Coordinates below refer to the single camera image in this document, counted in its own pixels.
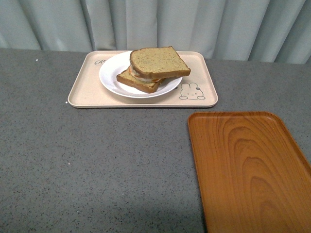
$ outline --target sandwich filling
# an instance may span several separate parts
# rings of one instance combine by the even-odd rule
[[[134,70],[132,65],[129,66],[128,71],[134,78],[140,81],[152,82],[152,83],[157,83],[158,81],[160,81],[160,79],[145,79],[145,78],[140,77],[139,74]]]

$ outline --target bread slice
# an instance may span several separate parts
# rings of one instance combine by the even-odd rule
[[[143,91],[146,93],[154,93],[157,91],[158,87],[163,82],[163,79],[161,79],[157,83],[140,81],[134,78],[130,74],[129,70],[126,69],[121,74],[117,75],[117,81],[122,84],[134,87],[139,91]]]
[[[144,79],[182,77],[191,72],[172,46],[134,50],[130,63],[134,72]]]

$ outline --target white plate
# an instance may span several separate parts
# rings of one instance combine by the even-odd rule
[[[131,51],[123,52],[109,58],[99,70],[99,78],[109,91],[120,96],[142,99],[164,95],[180,84],[182,77],[167,78],[161,83],[156,92],[149,94],[118,82],[117,75],[130,66],[130,53]]]

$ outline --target orange tray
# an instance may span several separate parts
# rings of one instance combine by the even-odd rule
[[[311,232],[311,167],[268,112],[188,119],[208,233]]]
[[[135,99],[119,96],[106,89],[99,70],[110,57],[125,51],[94,51],[89,53],[80,69],[68,96],[68,102],[76,108],[128,108],[128,107],[212,107],[218,96],[203,56],[197,52],[179,51],[178,54],[191,69],[178,87],[154,98]],[[181,85],[189,84],[187,92]]]

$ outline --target empty tray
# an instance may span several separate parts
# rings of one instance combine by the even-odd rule
[[[268,112],[188,119],[208,233],[311,232],[311,167]]]

